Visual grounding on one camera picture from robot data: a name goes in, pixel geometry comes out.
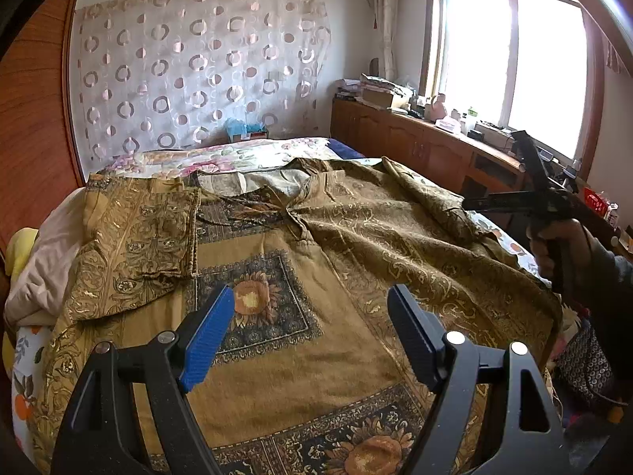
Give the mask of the right hand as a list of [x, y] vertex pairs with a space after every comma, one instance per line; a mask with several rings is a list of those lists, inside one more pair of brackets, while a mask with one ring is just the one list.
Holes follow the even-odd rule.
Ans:
[[576, 219], [532, 223], [527, 237], [538, 272], [552, 289], [573, 304], [588, 306], [600, 242]]

